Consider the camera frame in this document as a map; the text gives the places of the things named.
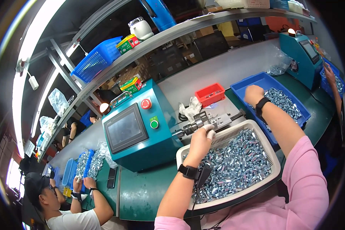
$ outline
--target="screen bezel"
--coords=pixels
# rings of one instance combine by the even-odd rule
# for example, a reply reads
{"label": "screen bezel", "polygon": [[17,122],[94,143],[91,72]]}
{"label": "screen bezel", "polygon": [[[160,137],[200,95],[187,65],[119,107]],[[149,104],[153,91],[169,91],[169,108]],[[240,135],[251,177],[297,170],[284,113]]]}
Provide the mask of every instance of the screen bezel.
{"label": "screen bezel", "polygon": [[[138,133],[137,135],[132,136],[131,138],[127,140],[120,142],[117,145],[113,145],[110,138],[111,134],[109,133],[109,130],[108,130],[109,126],[111,126],[112,124],[115,124],[116,122],[118,122],[119,120],[121,120],[122,118],[124,118],[125,116],[131,113],[134,114],[141,132]],[[117,154],[126,148],[129,148],[143,140],[148,139],[146,127],[144,126],[137,103],[132,104],[131,106],[126,108],[124,111],[118,113],[115,117],[112,117],[109,121],[105,122],[104,125],[105,125],[105,132],[106,132],[106,136],[107,136],[109,147],[110,147],[110,152],[112,154]]]}
{"label": "screen bezel", "polygon": [[317,54],[317,52],[315,51],[316,56],[311,57],[311,55],[308,53],[307,49],[304,47],[304,45],[306,45],[306,44],[309,44],[312,47],[312,44],[308,40],[300,41],[299,44],[304,49],[304,51],[307,53],[307,55],[311,59],[313,65],[316,64],[319,61],[319,55]]}

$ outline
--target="green and yellow box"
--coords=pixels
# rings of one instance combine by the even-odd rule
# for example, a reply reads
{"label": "green and yellow box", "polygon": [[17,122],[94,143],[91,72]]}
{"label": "green and yellow box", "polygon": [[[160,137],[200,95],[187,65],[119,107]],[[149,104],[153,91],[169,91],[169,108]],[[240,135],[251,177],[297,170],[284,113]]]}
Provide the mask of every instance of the green and yellow box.
{"label": "green and yellow box", "polygon": [[128,80],[125,82],[120,89],[125,92],[129,91],[131,94],[138,92],[142,87],[142,83],[140,82],[138,77],[134,77],[133,79]]}
{"label": "green and yellow box", "polygon": [[124,38],[121,42],[119,42],[119,44],[116,45],[116,48],[120,51],[121,54],[124,54],[138,44],[138,38],[135,36],[135,34],[131,34]]}

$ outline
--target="man in white t-shirt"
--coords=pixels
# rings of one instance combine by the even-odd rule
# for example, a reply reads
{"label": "man in white t-shirt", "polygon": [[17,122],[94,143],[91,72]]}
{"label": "man in white t-shirt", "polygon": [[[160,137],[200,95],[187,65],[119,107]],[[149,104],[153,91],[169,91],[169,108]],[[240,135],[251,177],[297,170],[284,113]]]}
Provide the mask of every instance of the man in white t-shirt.
{"label": "man in white t-shirt", "polygon": [[31,204],[41,212],[50,230],[125,230],[120,221],[110,220],[114,211],[101,192],[96,182],[84,178],[84,186],[91,192],[94,209],[83,212],[81,208],[80,190],[82,181],[73,181],[73,200],[70,211],[60,211],[60,203],[55,192],[50,188],[50,178],[38,173],[28,173],[25,177],[25,194]]}

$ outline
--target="pink fabric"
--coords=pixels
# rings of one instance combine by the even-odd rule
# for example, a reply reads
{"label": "pink fabric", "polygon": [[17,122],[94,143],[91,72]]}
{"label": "pink fabric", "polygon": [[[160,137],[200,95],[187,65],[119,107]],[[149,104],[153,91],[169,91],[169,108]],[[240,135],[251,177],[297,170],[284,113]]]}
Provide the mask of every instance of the pink fabric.
{"label": "pink fabric", "polygon": [[[325,214],[329,196],[317,151],[307,136],[302,137],[286,159],[282,180],[288,188],[289,203],[275,196],[265,203],[231,214],[220,226],[229,229],[314,229]],[[185,221],[159,216],[155,230],[189,230]]]}

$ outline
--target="hand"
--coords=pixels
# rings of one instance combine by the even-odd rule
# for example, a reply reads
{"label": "hand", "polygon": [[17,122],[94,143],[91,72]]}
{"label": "hand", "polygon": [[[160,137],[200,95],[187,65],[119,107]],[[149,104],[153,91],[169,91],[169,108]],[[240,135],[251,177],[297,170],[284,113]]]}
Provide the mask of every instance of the hand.
{"label": "hand", "polygon": [[326,75],[326,79],[330,86],[336,85],[336,80],[335,80],[335,74],[333,73],[330,65],[326,63],[326,65],[323,65],[324,67],[324,74]]}
{"label": "hand", "polygon": [[212,130],[213,128],[214,125],[212,124],[204,125],[193,134],[189,154],[184,160],[184,165],[198,167],[211,148],[212,138],[216,134]]}
{"label": "hand", "polygon": [[78,177],[74,177],[73,180],[73,192],[80,192],[82,189],[82,180],[79,181],[79,183],[77,183]]}
{"label": "hand", "polygon": [[256,104],[263,98],[265,91],[258,85],[249,85],[245,89],[244,101],[256,108]]}
{"label": "hand", "polygon": [[92,177],[86,177],[83,179],[84,186],[88,189],[90,188],[97,188],[96,181]]}
{"label": "hand", "polygon": [[50,185],[51,187],[55,187],[56,186],[56,182],[54,179],[50,179]]}

